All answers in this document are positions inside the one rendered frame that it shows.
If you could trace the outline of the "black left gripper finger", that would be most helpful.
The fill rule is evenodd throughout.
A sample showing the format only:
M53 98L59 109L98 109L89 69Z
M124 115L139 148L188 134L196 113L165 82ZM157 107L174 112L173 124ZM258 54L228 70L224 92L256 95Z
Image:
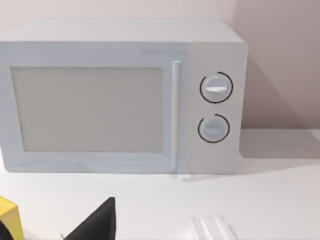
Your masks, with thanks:
M116 199L109 197L63 240L116 240Z

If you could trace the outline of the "clear ribbed plastic piece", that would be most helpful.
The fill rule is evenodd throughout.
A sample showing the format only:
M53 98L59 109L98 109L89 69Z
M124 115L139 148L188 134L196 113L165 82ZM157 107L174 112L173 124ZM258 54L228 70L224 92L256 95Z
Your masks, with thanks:
M232 227L219 214L191 217L190 231L193 240L238 240Z

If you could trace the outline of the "microwave oven door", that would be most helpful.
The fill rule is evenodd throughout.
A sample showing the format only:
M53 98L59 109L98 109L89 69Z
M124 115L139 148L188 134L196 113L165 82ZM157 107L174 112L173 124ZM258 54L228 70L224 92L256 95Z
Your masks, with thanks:
M0 149L16 173L172 173L178 42L0 41Z

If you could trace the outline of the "pale microwave oven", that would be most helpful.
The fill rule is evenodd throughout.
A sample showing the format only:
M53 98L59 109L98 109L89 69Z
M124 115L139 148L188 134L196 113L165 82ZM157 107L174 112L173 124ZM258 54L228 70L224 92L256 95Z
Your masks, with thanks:
M216 19L42 19L0 34L0 42L156 42L187 45L186 85L180 95L178 169L167 174L233 174L240 155L248 45L228 25ZM200 83L217 72L227 74L233 92L224 102L203 99ZM198 134L203 118L224 116L229 135L208 143Z

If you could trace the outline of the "plain grey microwave knob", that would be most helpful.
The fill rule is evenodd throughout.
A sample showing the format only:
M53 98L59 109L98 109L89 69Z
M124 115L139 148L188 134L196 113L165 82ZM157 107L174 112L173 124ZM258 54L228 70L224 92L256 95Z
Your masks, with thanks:
M220 114L209 118L202 118L197 126L199 137L207 143L222 142L230 133L230 123Z

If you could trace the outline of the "microwave knob with white pointer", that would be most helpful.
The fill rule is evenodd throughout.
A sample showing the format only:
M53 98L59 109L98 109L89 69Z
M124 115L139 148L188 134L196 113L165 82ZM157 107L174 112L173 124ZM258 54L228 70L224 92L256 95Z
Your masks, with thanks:
M233 93L233 89L232 79L224 72L204 77L199 86L202 98L212 104L225 102Z

